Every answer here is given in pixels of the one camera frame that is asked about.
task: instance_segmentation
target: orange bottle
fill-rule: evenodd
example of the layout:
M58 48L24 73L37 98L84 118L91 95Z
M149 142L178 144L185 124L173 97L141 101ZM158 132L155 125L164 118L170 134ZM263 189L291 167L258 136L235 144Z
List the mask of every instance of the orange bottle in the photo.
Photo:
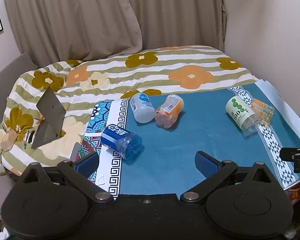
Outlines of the orange bottle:
M183 99L178 95L168 95L162 106L159 106L154 118L157 125L170 128L178 119L178 115L184 107Z

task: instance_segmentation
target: bolt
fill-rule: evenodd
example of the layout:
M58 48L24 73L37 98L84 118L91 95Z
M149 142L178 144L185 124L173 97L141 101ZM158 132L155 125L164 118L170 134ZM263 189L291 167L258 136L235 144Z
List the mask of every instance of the bolt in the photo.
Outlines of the bolt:
M183 197L186 200L195 200L195 199L199 198L199 194L196 193L196 192L193 192L193 191L188 191L188 192L183 194Z
M111 197L111 194L108 192L102 191L102 192L98 192L95 197L97 200L106 200Z

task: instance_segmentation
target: striped bedspread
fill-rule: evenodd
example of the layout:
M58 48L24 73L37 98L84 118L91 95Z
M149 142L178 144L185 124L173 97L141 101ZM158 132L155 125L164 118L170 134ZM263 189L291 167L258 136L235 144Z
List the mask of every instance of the striped bedspread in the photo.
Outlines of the striped bedspread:
M74 143L82 141L90 118L99 118L94 116L99 101L129 98L137 92L161 95L210 91L256 80L239 62L208 46L144 50L90 62L67 60L29 71L20 76L7 98L0 142L8 127L18 137L9 151L0 147L0 176L6 169L20 175L34 161L55 166L69 159ZM62 138L31 149L43 119L36 103L49 86L66 110Z

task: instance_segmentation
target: beige curtain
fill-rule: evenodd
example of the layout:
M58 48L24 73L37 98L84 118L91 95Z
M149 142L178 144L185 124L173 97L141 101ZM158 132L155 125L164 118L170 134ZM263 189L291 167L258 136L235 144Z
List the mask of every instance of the beige curtain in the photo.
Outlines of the beige curtain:
M5 0L18 47L38 66L142 49L128 0Z
M222 0L129 0L143 49L208 45L223 50Z

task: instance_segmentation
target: plastic bottle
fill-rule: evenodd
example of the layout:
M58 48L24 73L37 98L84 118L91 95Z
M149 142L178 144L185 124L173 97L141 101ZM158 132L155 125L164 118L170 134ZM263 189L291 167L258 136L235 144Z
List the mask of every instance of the plastic bottle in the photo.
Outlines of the plastic bottle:
M245 137L255 133L260 120L255 112L239 96L230 98L226 111L242 130Z
M157 125L170 128L178 119L178 115L184 107L183 99L178 95L168 95L162 106L157 109L154 118Z
M130 99L130 106L137 122L147 123L154 118L155 109L146 94L136 93L133 95Z
M142 139L139 135L109 124L101 134L101 143L118 152L128 161L134 160L142 150Z
M274 113L274 108L272 106L254 98L252 100L251 109L257 114L263 125L268 126L270 124Z

